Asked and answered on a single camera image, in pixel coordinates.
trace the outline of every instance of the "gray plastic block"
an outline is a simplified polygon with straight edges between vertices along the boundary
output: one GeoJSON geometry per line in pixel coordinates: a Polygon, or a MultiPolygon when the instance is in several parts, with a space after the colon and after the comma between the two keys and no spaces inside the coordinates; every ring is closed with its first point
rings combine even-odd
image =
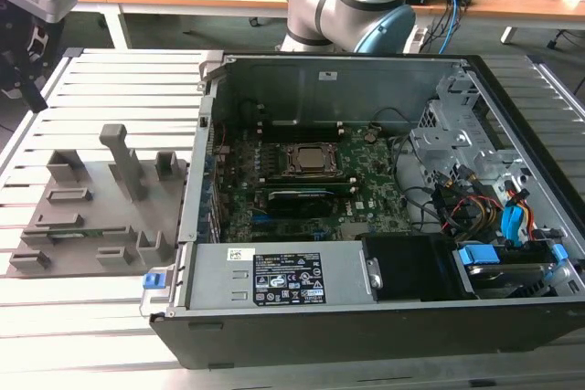
{"type": "Polygon", "coordinates": [[[77,151],[56,150],[48,159],[47,169],[57,182],[75,182],[84,165],[77,151]]]}
{"type": "Polygon", "coordinates": [[[165,236],[158,232],[156,241],[151,243],[144,232],[140,232],[136,240],[136,250],[146,265],[159,265],[168,259],[172,249],[166,243],[165,236]]]}
{"type": "Polygon", "coordinates": [[[154,167],[159,180],[183,178],[174,151],[159,151],[154,159],[154,167]]]}
{"type": "Polygon", "coordinates": [[[15,252],[8,261],[14,268],[26,271],[26,272],[38,272],[45,270],[50,260],[40,250],[31,250],[27,252],[15,252]]]}
{"type": "Polygon", "coordinates": [[[105,269],[128,267],[132,261],[126,247],[100,247],[95,258],[105,269]]]}
{"type": "Polygon", "coordinates": [[[37,227],[66,227],[66,226],[81,226],[83,218],[80,214],[59,214],[53,216],[46,216],[41,214],[35,221],[37,227]]]}
{"type": "Polygon", "coordinates": [[[87,187],[79,189],[53,189],[47,194],[50,203],[69,203],[77,201],[90,201],[91,192],[87,187]]]}
{"type": "Polygon", "coordinates": [[[146,188],[140,182],[143,170],[135,153],[132,154],[126,147],[124,142],[126,134],[126,127],[122,124],[107,123],[101,129],[100,142],[110,149],[113,160],[116,162],[114,178],[120,176],[128,195],[133,201],[139,201],[146,195],[146,188]]]}
{"type": "Polygon", "coordinates": [[[75,166],[79,181],[51,178],[16,251],[17,254],[42,251],[50,264],[37,270],[17,262],[8,268],[6,276],[130,276],[171,264],[185,189],[186,162],[173,159],[172,153],[163,156],[165,160],[170,159],[168,163],[176,163],[178,172],[174,164],[171,170],[175,169],[175,175],[180,178],[159,180],[161,160],[158,167],[155,161],[143,161],[140,182],[146,190],[144,198],[137,201],[128,196],[123,181],[113,178],[111,162],[75,166]],[[142,245],[137,244],[139,235],[144,235],[140,238],[142,245]],[[98,248],[125,248],[126,262],[102,263],[96,257],[98,248]]]}

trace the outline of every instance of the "slotted metal surface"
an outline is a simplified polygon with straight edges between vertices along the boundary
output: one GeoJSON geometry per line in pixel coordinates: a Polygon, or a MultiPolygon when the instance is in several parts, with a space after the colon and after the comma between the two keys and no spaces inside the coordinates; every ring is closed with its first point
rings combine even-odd
{"type": "MultiPolygon", "coordinates": [[[[1,273],[48,180],[44,165],[52,148],[75,145],[85,161],[110,160],[94,136],[106,121],[117,121],[126,124],[128,143],[137,148],[139,158],[154,159],[157,149],[166,148],[190,159],[200,101],[197,63],[204,55],[92,50],[60,63],[45,89],[51,108],[36,118],[28,115],[0,156],[1,273]],[[115,77],[100,77],[99,88],[92,82],[97,77],[87,77],[112,72],[115,77]],[[167,74],[172,84],[165,81],[167,74]],[[128,84],[135,88],[121,87],[128,84]]],[[[545,383],[542,388],[549,389],[582,388],[585,380],[585,332],[532,353],[187,371],[140,316],[141,295],[139,277],[0,279],[0,386],[468,388],[488,383],[473,380],[488,378],[498,388],[545,383]]]]}
{"type": "MultiPolygon", "coordinates": [[[[544,65],[528,57],[484,57],[540,141],[585,198],[585,112],[544,65]]],[[[504,130],[497,125],[496,130],[504,130]]]]}

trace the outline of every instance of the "blue plastic clip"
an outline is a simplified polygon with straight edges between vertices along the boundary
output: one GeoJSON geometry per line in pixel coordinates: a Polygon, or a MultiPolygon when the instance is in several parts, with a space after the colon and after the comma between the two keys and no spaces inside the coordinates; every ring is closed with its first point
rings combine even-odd
{"type": "Polygon", "coordinates": [[[500,258],[491,244],[468,244],[459,250],[464,265],[499,264],[500,258]]]}
{"type": "Polygon", "coordinates": [[[555,255],[555,258],[557,258],[558,262],[569,258],[569,254],[562,244],[555,244],[552,246],[552,252],[555,255]]]}
{"type": "Polygon", "coordinates": [[[519,206],[507,206],[504,208],[501,225],[502,234],[506,239],[514,243],[514,247],[522,246],[518,232],[520,231],[523,217],[524,211],[519,206]]]}
{"type": "Polygon", "coordinates": [[[165,273],[146,273],[143,276],[143,288],[145,290],[162,290],[165,287],[165,273]]]}

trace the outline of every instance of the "barcode sticker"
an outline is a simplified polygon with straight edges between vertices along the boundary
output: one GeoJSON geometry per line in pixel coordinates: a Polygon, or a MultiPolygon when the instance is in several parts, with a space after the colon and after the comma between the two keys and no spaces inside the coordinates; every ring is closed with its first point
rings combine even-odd
{"type": "Polygon", "coordinates": [[[228,248],[228,260],[253,260],[256,248],[228,248]]]}

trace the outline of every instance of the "power supply label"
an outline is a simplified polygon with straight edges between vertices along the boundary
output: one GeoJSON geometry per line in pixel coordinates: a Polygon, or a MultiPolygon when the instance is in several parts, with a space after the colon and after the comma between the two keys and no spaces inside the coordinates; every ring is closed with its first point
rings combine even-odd
{"type": "Polygon", "coordinates": [[[254,255],[253,299],[258,306],[325,303],[321,255],[254,255]]]}

